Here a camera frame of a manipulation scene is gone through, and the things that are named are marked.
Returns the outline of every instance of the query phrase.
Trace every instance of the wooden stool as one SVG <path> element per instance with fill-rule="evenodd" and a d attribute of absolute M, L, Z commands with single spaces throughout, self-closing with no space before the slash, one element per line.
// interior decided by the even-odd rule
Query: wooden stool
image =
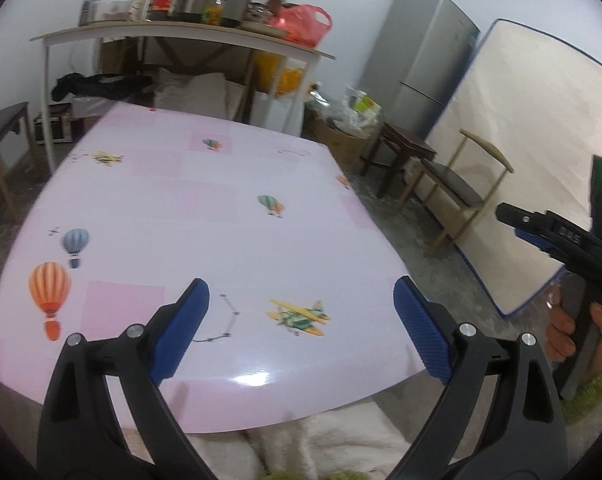
<path fill-rule="evenodd" d="M 28 115 L 28 103 L 18 103 L 12 106 L 8 106 L 3 110 L 0 110 L 0 142 L 8 132 L 15 132 L 19 134 L 21 131 L 25 131 L 28 139 L 28 145 L 30 146 L 30 155 L 32 158 L 32 166 L 37 173 L 40 174 L 40 170 L 36 161 L 36 153 L 34 149 L 36 144 L 34 143 L 34 137 L 30 129 L 30 117 Z M 14 216 L 15 220 L 20 220 L 20 216 L 12 201 L 12 196 L 7 184 L 5 183 L 5 176 L 0 155 L 0 189 L 7 202 L 8 209 Z"/>
<path fill-rule="evenodd" d="M 376 156 L 376 152 L 378 151 L 381 143 L 385 144 L 394 153 L 396 153 L 396 158 L 390 166 L 374 162 L 374 157 Z M 379 136 L 372 145 L 372 149 L 368 153 L 367 158 L 363 159 L 365 163 L 363 169 L 361 170 L 361 176 L 365 176 L 367 174 L 367 170 L 369 170 L 370 166 L 374 166 L 375 168 L 384 168 L 386 170 L 385 177 L 381 183 L 378 193 L 376 194 L 377 198 L 383 198 L 388 189 L 390 189 L 394 176 L 399 173 L 401 168 L 410 158 L 415 156 L 417 158 L 424 158 L 425 160 L 432 160 L 435 155 L 436 152 L 413 133 L 405 130 L 404 128 L 393 126 L 390 123 L 385 123 L 381 129 L 381 132 L 379 133 Z"/>

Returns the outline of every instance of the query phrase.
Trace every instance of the pink tablecloth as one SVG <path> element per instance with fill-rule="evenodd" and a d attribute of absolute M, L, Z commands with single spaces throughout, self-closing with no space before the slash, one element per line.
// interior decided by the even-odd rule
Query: pink tablecloth
<path fill-rule="evenodd" d="M 325 146 L 118 104 L 14 243 L 0 283 L 0 381 L 42 402 L 69 334 L 117 336 L 200 277 L 208 314 L 161 385 L 183 430 L 312 415 L 423 368 L 392 305 L 405 273 Z M 307 309 L 322 309 L 321 322 L 308 327 Z"/>

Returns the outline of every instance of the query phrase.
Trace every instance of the hand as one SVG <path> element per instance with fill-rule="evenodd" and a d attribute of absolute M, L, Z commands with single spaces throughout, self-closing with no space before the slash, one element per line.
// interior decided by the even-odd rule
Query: hand
<path fill-rule="evenodd" d="M 567 357 L 574 355 L 576 346 L 570 336 L 574 333 L 576 324 L 570 315 L 561 307 L 561 287 L 553 286 L 548 295 L 548 302 L 552 306 L 550 310 L 550 324 L 545 330 L 547 341 L 545 353 L 555 363 L 562 363 Z M 602 305 L 592 303 L 590 305 L 592 320 L 601 331 L 601 339 L 594 352 L 588 370 L 583 375 L 581 383 L 593 379 L 602 372 Z"/>

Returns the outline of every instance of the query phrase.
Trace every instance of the appliance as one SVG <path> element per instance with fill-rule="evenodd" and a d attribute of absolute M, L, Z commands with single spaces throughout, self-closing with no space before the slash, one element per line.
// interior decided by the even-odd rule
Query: appliance
<path fill-rule="evenodd" d="M 79 27 L 94 22 L 128 20 L 134 0 L 85 0 L 81 7 Z"/>
<path fill-rule="evenodd" d="M 207 23 L 237 27 L 250 0 L 176 0 L 172 19 L 180 22 Z"/>
<path fill-rule="evenodd" d="M 478 35 L 451 0 L 394 0 L 357 88 L 383 107 L 386 121 L 425 139 L 462 78 Z M 382 146 L 375 161 L 386 164 L 393 157 Z"/>

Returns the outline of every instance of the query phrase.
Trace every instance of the red plastic bag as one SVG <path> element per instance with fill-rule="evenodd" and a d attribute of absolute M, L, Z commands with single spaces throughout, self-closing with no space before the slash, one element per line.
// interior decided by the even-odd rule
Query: red plastic bag
<path fill-rule="evenodd" d="M 317 14 L 328 23 L 320 22 Z M 332 18 L 321 7 L 298 5 L 281 9 L 279 15 L 270 20 L 270 25 L 287 31 L 286 41 L 314 48 L 332 28 Z"/>

